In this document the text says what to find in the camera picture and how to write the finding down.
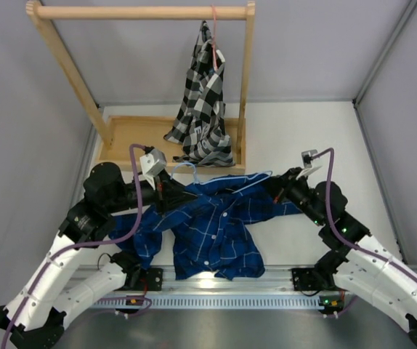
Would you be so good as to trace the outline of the light blue wire hanger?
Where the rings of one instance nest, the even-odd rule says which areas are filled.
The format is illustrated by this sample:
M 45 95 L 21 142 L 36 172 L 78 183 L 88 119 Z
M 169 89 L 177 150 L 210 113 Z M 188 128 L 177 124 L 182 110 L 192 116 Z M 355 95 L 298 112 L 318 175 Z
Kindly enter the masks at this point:
M 229 184 L 232 181 L 235 181 L 236 184 L 239 185 L 239 187 L 234 191 L 234 193 L 241 193 L 251 187 L 254 187 L 255 185 L 258 185 L 268 179 L 271 178 L 273 175 L 273 172 L 270 171 L 264 171 L 264 172 L 256 172 L 254 174 L 250 175 L 227 175 L 227 176 L 221 176 L 221 177 L 215 177 L 210 180 L 207 180 L 205 182 L 200 181 L 200 178 L 198 177 L 198 169 L 196 165 L 193 163 L 190 163 L 188 161 L 184 161 L 181 164 L 177 164 L 170 172 L 171 179 L 174 178 L 174 175 L 176 174 L 176 171 L 180 167 L 189 167 L 193 170 L 193 183 L 196 185 L 211 185 L 217 182 L 222 182 L 223 184 Z

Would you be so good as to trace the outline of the blue plaid shirt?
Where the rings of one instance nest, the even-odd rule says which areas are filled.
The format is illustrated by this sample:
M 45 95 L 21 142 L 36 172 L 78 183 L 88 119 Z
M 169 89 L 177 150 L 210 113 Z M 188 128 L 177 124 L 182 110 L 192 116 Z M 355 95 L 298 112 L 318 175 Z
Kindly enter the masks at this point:
M 186 190 L 198 195 L 196 200 L 165 214 L 150 206 L 136 233 L 117 246 L 134 255 L 146 269 L 161 250 L 163 233 L 170 230 L 178 280 L 204 271 L 228 280 L 258 278 L 264 274 L 264 261 L 248 225 L 300 214 L 300 210 L 288 201 L 276 203 L 261 183 L 234 193 L 238 187 L 235 181 L 187 185 Z

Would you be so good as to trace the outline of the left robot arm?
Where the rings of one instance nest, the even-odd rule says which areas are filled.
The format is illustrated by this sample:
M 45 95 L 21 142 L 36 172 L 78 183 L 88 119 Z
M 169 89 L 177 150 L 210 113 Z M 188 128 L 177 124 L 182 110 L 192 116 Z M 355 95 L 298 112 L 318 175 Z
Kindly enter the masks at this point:
M 115 253 L 93 276 L 70 290 L 71 276 L 115 228 L 116 212 L 155 205 L 166 213 L 196 199 L 162 170 L 156 186 L 146 181 L 124 182 L 117 164 L 95 166 L 84 181 L 84 197 L 62 222 L 42 264 L 20 293 L 0 305 L 2 343 L 16 348 L 53 348 L 70 324 L 105 295 L 138 286 L 141 263 L 128 252 Z

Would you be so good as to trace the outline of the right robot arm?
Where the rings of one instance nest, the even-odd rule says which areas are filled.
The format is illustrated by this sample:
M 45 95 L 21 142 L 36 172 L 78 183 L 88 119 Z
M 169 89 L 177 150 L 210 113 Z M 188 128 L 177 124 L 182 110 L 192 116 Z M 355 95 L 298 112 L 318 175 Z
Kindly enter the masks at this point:
M 390 317 L 417 347 L 417 273 L 348 213 L 335 182 L 311 188 L 301 172 L 292 168 L 263 184 L 274 202 L 293 204 L 320 227 L 329 248 L 311 268 L 292 270 L 294 289 L 350 292 Z

